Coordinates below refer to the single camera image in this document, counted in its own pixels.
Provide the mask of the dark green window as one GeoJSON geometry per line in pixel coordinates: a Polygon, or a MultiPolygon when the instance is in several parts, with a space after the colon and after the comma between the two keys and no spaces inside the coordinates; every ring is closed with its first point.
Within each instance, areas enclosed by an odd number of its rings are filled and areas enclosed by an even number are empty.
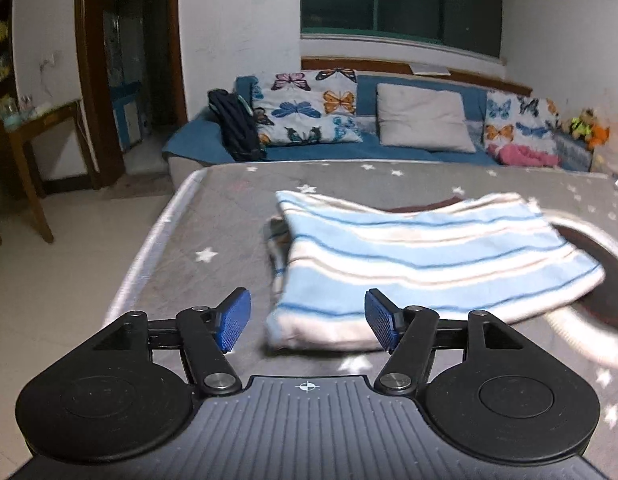
{"type": "Polygon", "coordinates": [[[301,30],[424,41],[497,58],[502,0],[300,0],[301,30]]]}

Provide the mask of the pink cloth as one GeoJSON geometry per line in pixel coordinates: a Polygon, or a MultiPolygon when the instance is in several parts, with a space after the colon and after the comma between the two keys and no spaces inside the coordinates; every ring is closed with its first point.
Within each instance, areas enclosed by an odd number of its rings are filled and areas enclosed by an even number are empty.
{"type": "Polygon", "coordinates": [[[559,157],[538,152],[525,145],[506,144],[496,146],[490,144],[487,152],[494,160],[503,166],[512,167],[558,167],[559,157]]]}

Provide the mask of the butterfly pillow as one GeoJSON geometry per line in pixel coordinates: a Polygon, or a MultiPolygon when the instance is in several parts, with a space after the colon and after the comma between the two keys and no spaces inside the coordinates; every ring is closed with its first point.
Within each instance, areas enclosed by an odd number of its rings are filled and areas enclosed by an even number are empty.
{"type": "Polygon", "coordinates": [[[360,143],[357,90],[352,68],[256,75],[251,109],[261,145],[360,143]]]}
{"type": "Polygon", "coordinates": [[[554,132],[559,126],[557,106],[548,99],[488,91],[484,115],[484,148],[525,146],[556,155],[554,132]]]}

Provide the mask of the left butterfly pillow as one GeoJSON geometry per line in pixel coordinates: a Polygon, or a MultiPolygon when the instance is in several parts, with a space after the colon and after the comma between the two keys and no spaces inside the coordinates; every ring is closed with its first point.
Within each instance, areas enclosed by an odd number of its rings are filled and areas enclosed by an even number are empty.
{"type": "Polygon", "coordinates": [[[360,143],[357,90],[352,68],[256,75],[251,109],[261,145],[360,143]]]}

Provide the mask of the blue sofa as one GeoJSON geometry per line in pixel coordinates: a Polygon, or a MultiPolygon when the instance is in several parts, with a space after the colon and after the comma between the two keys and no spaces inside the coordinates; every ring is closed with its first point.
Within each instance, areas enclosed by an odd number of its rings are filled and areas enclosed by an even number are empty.
{"type": "Polygon", "coordinates": [[[352,68],[260,73],[207,94],[163,148],[201,166],[405,159],[586,171],[547,99],[352,68]]]}

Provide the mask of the dark wooden shelf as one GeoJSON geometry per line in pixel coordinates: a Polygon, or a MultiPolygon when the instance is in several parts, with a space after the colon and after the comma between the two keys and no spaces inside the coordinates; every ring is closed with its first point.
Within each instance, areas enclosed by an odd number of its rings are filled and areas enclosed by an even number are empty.
{"type": "Polygon", "coordinates": [[[13,0],[0,0],[0,119],[16,101],[12,18],[13,0]]]}

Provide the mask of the wooden side table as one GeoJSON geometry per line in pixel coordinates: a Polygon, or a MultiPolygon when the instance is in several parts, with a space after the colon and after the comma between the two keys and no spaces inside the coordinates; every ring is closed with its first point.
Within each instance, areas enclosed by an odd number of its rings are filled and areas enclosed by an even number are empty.
{"type": "Polygon", "coordinates": [[[82,101],[76,100],[52,107],[37,117],[23,119],[19,114],[12,115],[7,117],[6,121],[7,125],[0,119],[0,140],[10,146],[18,178],[26,196],[29,211],[32,213],[34,227],[46,243],[52,244],[54,235],[41,205],[44,187],[40,180],[39,170],[32,170],[35,159],[34,156],[29,155],[29,152],[32,151],[33,140],[64,122],[72,122],[76,130],[82,160],[87,168],[89,182],[95,190],[98,190],[101,187],[101,181],[88,145],[86,122],[82,117],[82,101]]]}

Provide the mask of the blue striped knit garment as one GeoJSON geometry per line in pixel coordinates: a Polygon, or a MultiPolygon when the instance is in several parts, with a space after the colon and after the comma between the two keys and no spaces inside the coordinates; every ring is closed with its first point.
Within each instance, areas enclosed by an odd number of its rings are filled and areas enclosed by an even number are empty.
{"type": "Polygon", "coordinates": [[[605,277],[515,193],[389,212],[280,191],[277,209],[267,235],[277,301],[266,321],[276,349],[376,349],[364,315],[373,288],[445,320],[485,310],[515,323],[571,304],[605,277]]]}

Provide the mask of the plain white pillow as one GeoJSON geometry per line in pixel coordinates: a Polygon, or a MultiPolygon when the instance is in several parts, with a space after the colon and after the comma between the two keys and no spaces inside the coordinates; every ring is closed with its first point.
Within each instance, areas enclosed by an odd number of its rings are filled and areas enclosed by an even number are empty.
{"type": "Polygon", "coordinates": [[[379,142],[392,148],[474,154],[462,97],[457,92],[402,84],[376,87],[379,142]]]}

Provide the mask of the book on window ledge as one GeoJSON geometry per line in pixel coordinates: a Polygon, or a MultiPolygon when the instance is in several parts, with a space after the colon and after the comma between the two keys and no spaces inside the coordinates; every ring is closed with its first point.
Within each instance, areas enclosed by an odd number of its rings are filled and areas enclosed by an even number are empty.
{"type": "Polygon", "coordinates": [[[410,63],[409,69],[414,76],[421,77],[450,77],[451,73],[445,66],[426,64],[426,63],[410,63]]]}

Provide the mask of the plush toy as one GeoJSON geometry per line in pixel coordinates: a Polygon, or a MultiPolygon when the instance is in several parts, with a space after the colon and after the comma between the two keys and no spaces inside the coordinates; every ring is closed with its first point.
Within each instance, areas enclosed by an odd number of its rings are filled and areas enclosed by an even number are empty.
{"type": "Polygon", "coordinates": [[[576,141],[583,141],[590,152],[609,140],[609,128],[602,126],[593,108],[584,108],[577,117],[563,122],[562,131],[576,141]]]}

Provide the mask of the black backpack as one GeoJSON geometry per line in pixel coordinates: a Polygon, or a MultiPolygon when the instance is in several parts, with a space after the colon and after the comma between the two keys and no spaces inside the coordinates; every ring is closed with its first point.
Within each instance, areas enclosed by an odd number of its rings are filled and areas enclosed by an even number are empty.
{"type": "Polygon", "coordinates": [[[224,89],[207,92],[208,107],[221,130],[223,147],[237,162],[263,162],[267,156],[260,144],[251,107],[237,93],[224,89]]]}

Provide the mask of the right butterfly pillow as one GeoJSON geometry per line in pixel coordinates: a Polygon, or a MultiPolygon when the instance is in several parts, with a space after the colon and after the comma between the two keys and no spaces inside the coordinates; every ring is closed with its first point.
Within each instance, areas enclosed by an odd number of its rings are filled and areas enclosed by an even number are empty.
{"type": "Polygon", "coordinates": [[[548,99],[488,91],[484,115],[484,148],[525,146],[556,155],[554,132],[559,126],[557,106],[548,99]]]}

